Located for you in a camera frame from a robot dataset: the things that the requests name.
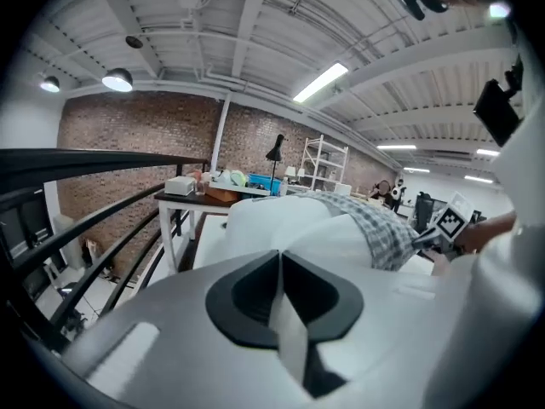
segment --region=brick wall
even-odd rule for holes
[[[221,106],[211,99],[168,92],[108,93],[70,99],[62,113],[58,147],[130,150],[210,159]],[[305,139],[318,138],[319,133],[270,113],[232,104],[218,166],[270,175],[272,163],[265,155],[273,147],[278,133],[286,140],[277,177],[283,175],[288,165],[299,168]],[[342,146],[337,141],[329,141]],[[63,214],[78,220],[174,174],[175,167],[152,167],[59,181],[60,209]],[[355,149],[350,150],[344,182],[354,190],[358,187],[363,192],[382,179],[393,181],[394,177],[390,169]],[[143,199],[91,228],[84,236],[97,241],[105,250],[155,207],[152,198]],[[157,228],[158,221],[155,220],[122,249],[115,259],[116,273],[123,273]]]

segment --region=brown box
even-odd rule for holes
[[[216,187],[207,187],[206,193],[210,197],[221,201],[237,201],[240,200],[240,193],[235,191],[227,191],[226,189],[218,189]]]

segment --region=blue container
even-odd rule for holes
[[[263,176],[261,174],[248,174],[248,177],[250,178],[250,183],[253,183],[255,185],[263,185],[263,187],[267,190],[271,190],[271,177],[270,176]],[[280,194],[280,180],[274,179],[272,182],[272,195],[279,195]]]

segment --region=black desk lamp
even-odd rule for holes
[[[282,160],[282,153],[280,152],[280,148],[282,146],[283,141],[284,141],[284,135],[281,135],[281,134],[278,135],[276,137],[276,142],[274,143],[274,147],[265,156],[267,159],[274,161],[274,164],[272,165],[272,175],[271,175],[271,195],[273,195],[274,171],[276,170],[276,163]]]

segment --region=black tabletop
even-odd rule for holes
[[[155,194],[155,199],[165,201],[175,201],[176,203],[189,203],[191,205],[203,206],[218,206],[221,208],[230,208],[236,201],[221,201],[210,197],[208,194],[197,195],[190,193],[189,195],[167,194],[165,191]]]

